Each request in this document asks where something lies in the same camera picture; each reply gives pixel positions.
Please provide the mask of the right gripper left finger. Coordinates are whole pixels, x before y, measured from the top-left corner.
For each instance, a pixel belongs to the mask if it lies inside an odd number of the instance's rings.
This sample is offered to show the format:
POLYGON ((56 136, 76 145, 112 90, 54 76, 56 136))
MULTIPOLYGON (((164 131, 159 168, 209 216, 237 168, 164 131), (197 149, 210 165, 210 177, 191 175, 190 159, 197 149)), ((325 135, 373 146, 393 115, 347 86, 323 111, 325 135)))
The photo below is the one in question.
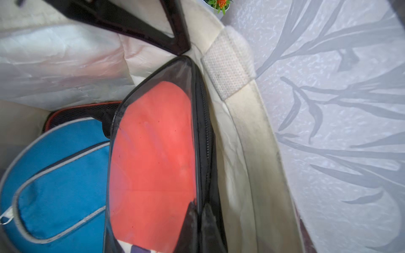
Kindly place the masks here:
POLYGON ((197 253, 198 237, 198 213, 195 203, 190 202, 174 253, 197 253))

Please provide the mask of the cream canvas tote bag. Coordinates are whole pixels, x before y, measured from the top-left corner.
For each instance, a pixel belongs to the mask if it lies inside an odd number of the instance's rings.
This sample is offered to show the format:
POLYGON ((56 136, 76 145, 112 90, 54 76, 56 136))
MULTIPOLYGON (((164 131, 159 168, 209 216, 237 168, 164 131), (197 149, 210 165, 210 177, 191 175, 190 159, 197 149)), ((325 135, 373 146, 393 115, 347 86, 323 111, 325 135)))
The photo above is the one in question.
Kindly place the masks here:
MULTIPOLYGON (((173 38, 160 1, 110 1, 173 38)), ((197 1, 179 1, 191 49, 174 55, 65 17, 46 1, 1 2, 1 180, 49 114, 120 101, 169 61, 201 71, 216 137, 227 253, 304 251, 277 142, 245 39, 197 1)))

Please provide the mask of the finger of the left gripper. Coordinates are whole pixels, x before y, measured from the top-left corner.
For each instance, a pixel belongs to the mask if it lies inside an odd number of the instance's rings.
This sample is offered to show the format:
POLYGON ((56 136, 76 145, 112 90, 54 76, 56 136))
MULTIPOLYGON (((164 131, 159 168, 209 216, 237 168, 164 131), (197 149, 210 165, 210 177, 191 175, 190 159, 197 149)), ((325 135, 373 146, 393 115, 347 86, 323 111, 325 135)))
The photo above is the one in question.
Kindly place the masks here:
POLYGON ((142 40, 174 55, 191 49, 186 20, 179 1, 160 1, 174 33, 171 38, 110 1, 46 1, 65 17, 142 40))

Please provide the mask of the clear case red paddle set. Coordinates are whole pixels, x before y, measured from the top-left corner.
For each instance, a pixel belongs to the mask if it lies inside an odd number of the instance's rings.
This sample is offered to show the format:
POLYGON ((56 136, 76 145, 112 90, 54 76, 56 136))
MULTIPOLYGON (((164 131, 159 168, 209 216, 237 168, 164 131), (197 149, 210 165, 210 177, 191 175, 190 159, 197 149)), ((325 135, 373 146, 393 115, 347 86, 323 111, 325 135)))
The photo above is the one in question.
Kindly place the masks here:
POLYGON ((111 126, 106 253, 174 253, 190 202, 210 204, 224 246, 216 137, 196 63, 177 57, 119 105, 111 126))

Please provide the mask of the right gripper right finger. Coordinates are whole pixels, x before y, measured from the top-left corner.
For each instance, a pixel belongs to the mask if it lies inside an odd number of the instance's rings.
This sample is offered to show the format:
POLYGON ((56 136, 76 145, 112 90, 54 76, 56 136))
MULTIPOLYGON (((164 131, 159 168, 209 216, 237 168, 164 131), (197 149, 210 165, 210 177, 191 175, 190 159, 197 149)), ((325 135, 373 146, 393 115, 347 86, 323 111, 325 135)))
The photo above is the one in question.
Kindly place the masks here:
POLYGON ((226 248, 222 241, 216 218, 210 204, 205 204, 201 217, 201 253, 226 253, 226 248))

